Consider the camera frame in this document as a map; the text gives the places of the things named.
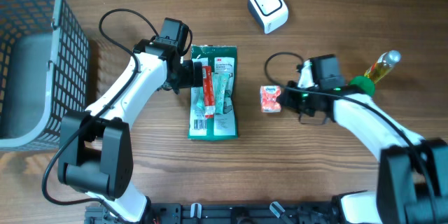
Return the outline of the red sachet packet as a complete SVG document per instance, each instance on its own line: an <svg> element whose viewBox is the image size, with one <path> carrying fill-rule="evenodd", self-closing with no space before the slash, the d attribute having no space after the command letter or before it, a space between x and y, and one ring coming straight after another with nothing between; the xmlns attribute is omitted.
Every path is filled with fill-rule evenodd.
<svg viewBox="0 0 448 224"><path fill-rule="evenodd" d="M214 117L214 113L216 110L211 67L203 66L202 75L204 93L204 116L205 118L209 119Z"/></svg>

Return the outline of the green 3M gloves package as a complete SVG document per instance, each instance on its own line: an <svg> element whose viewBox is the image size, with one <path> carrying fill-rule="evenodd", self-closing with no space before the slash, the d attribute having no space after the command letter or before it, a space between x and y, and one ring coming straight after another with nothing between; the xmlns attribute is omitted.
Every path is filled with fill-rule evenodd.
<svg viewBox="0 0 448 224"><path fill-rule="evenodd" d="M237 73L237 48L228 45L194 45L191 50L191 59L202 63L202 66L210 66L212 75L214 73L231 73L232 88L231 100L234 91L235 77ZM231 112L216 115L213 118L204 116L204 93L203 87L193 87L190 92L190 119L188 138L191 140L223 141L236 139L237 121L235 108Z"/></svg>

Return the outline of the green lid white jar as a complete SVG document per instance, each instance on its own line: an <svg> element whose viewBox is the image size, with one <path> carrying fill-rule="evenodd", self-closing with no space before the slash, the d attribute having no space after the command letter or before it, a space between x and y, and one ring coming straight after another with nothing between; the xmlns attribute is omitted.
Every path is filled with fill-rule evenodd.
<svg viewBox="0 0 448 224"><path fill-rule="evenodd" d="M356 76L350 82L350 85L358 86L365 94L373 97L375 94L375 84L365 76Z"/></svg>

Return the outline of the orange Kleenex tissue pack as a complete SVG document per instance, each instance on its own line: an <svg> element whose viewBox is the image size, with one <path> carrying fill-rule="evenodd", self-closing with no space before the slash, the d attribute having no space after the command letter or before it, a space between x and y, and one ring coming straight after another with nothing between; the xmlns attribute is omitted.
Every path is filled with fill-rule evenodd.
<svg viewBox="0 0 448 224"><path fill-rule="evenodd" d="M281 94L278 85L264 85L260 87L260 105L263 113L278 113L281 105L277 102L277 97Z"/></svg>

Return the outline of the yellow liquid clear bottle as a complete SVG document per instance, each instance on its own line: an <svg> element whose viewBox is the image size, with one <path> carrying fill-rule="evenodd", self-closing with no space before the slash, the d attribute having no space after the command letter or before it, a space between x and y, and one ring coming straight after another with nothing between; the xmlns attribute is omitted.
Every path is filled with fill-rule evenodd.
<svg viewBox="0 0 448 224"><path fill-rule="evenodd" d="M385 52L379 59L367 69L364 77L369 78L373 83L378 83L385 77L399 61L401 54L397 50Z"/></svg>

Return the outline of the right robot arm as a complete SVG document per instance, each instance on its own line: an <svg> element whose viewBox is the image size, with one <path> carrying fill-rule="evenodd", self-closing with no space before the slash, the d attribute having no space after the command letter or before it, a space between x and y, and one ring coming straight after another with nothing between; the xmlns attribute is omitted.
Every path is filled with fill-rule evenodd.
<svg viewBox="0 0 448 224"><path fill-rule="evenodd" d="M377 189L338 199L345 223L446 223L447 143L427 140L382 111L358 83L346 84L334 55L298 65L278 97L300 115L323 112L379 161Z"/></svg>

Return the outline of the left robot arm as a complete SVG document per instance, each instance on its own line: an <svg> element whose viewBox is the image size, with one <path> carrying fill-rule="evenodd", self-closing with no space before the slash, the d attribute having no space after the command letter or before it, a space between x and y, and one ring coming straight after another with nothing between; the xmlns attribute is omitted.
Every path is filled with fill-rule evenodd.
<svg viewBox="0 0 448 224"><path fill-rule="evenodd" d="M182 59L192 37L182 21L165 18L158 35L135 45L127 68L100 99L62 119L59 182L102 204L118 223L156 219L151 201L131 181L130 130L158 90L201 86L200 64Z"/></svg>

